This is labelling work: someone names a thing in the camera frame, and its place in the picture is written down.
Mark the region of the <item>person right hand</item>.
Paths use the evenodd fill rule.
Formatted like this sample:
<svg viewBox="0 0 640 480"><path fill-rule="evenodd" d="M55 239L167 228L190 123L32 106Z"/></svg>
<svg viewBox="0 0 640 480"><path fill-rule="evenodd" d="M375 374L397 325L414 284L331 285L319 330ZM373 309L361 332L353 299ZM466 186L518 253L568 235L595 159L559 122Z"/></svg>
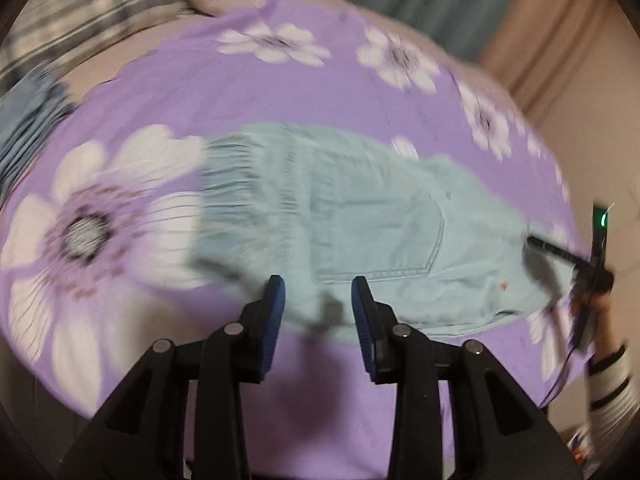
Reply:
<svg viewBox="0 0 640 480"><path fill-rule="evenodd" d="M581 307L590 307L597 313L593 335L593 363L600 362L620 348L620 338L613 326L613 299L609 292L590 292L575 287L570 294L570 307L577 314Z"/></svg>

